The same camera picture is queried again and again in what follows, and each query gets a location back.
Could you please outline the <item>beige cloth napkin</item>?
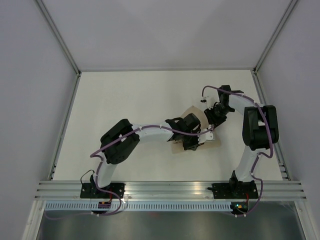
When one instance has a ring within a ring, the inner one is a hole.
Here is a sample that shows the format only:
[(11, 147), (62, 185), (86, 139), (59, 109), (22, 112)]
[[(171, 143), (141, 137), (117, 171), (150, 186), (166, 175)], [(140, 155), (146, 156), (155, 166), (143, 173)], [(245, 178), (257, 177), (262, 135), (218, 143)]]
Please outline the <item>beige cloth napkin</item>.
[[(184, 113), (182, 113), (182, 115), (180, 117), (184, 118), (190, 113), (195, 114), (197, 116), (197, 118), (200, 120), (200, 123), (201, 123), (200, 133), (211, 129), (212, 126), (208, 123), (208, 120), (207, 120), (205, 113), (201, 109), (199, 109), (195, 106), (189, 107)], [(219, 136), (216, 133), (214, 133), (214, 136), (215, 136), (214, 141), (207, 141), (207, 142), (203, 143), (201, 146), (199, 146), (196, 150), (201, 151), (201, 150), (213, 149), (213, 148), (220, 147), (221, 140), (220, 140)], [(196, 151), (196, 150), (184, 150), (182, 143), (180, 141), (172, 141), (171, 142), (171, 152), (173, 154), (180, 154), (183, 152), (191, 152), (191, 151)]]

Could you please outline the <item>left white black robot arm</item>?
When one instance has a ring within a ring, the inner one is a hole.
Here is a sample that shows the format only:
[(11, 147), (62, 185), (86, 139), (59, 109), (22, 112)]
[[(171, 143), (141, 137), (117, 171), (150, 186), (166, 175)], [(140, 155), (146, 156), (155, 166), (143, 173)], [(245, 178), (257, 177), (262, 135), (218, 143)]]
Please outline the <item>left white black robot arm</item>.
[(93, 177), (92, 193), (98, 198), (108, 195), (116, 167), (130, 156), (138, 144), (181, 142), (184, 151), (195, 151), (213, 139), (213, 129), (213, 125), (204, 128), (194, 113), (184, 118), (166, 119), (158, 124), (132, 124), (127, 118), (120, 120), (101, 137), (100, 149), (90, 155), (100, 159)]

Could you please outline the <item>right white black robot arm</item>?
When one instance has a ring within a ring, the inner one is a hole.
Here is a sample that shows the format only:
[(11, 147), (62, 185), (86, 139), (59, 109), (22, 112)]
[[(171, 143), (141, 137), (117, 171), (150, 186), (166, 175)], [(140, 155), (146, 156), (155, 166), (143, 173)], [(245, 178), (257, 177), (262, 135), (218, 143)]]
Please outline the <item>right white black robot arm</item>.
[(227, 120), (228, 113), (235, 111), (243, 116), (242, 140), (245, 148), (228, 185), (229, 194), (239, 198), (247, 190), (246, 182), (258, 180), (254, 172), (260, 156), (271, 159), (274, 155), (273, 144), (279, 140), (277, 110), (273, 105), (260, 105), (240, 90), (231, 90), (229, 85), (207, 85), (202, 89), (203, 97), (207, 88), (217, 90), (219, 99), (204, 111), (210, 125), (217, 128)]

